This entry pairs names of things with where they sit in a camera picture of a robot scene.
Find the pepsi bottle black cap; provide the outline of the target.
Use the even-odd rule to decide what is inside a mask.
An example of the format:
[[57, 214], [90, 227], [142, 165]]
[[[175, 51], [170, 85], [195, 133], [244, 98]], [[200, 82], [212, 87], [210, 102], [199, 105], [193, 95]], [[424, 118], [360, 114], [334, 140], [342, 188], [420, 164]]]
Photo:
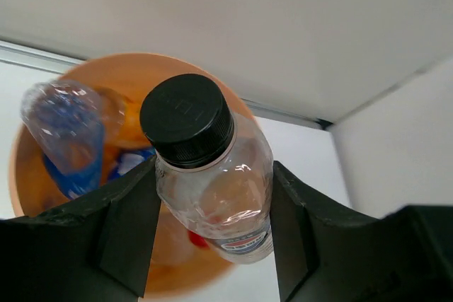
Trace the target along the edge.
[[273, 153], [257, 123], [199, 74], [161, 82], [139, 120], [156, 151], [156, 191], [167, 209], [225, 260], [266, 258], [273, 251]]

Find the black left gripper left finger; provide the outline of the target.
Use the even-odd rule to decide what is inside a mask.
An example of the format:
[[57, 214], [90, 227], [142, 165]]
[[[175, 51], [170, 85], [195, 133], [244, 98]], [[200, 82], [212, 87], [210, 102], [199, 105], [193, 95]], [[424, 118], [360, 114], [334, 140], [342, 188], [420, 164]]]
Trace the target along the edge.
[[2, 220], [1, 300], [139, 300], [160, 205], [150, 158], [66, 204]]

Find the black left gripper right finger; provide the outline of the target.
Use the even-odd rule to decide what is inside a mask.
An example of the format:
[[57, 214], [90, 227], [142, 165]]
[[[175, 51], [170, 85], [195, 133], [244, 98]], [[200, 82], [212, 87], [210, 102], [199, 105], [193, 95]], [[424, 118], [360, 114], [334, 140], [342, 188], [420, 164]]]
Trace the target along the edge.
[[451, 301], [452, 208], [408, 205], [376, 219], [273, 164], [281, 301]]

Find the crushed blue label bottle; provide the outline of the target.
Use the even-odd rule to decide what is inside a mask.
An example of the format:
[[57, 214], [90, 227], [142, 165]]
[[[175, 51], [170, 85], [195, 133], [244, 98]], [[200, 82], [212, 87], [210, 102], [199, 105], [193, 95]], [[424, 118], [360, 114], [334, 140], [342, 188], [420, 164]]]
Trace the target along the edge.
[[125, 109], [119, 93], [75, 80], [37, 83], [25, 92], [22, 121], [64, 196], [76, 199], [99, 187], [103, 148], [125, 123]]

